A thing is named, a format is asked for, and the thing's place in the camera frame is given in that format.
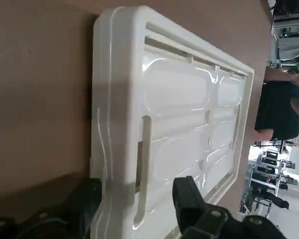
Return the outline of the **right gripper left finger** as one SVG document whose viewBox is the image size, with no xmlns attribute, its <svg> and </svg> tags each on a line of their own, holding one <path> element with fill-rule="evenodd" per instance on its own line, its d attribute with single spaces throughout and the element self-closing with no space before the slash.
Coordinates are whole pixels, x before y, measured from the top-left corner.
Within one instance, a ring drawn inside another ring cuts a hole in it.
<svg viewBox="0 0 299 239">
<path fill-rule="evenodd" d="M 62 203 L 42 208 L 27 220 L 0 217 L 0 239 L 85 239 L 101 201 L 101 180 L 85 178 Z"/>
</svg>

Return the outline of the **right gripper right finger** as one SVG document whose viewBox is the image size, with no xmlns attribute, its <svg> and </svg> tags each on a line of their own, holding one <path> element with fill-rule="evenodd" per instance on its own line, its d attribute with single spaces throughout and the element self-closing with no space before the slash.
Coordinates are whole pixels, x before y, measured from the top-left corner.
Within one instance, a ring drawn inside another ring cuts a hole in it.
<svg viewBox="0 0 299 239">
<path fill-rule="evenodd" d="M 262 216 L 236 220 L 224 207 L 205 202 L 191 176 L 173 181 L 172 199 L 182 239 L 284 239 Z"/>
</svg>

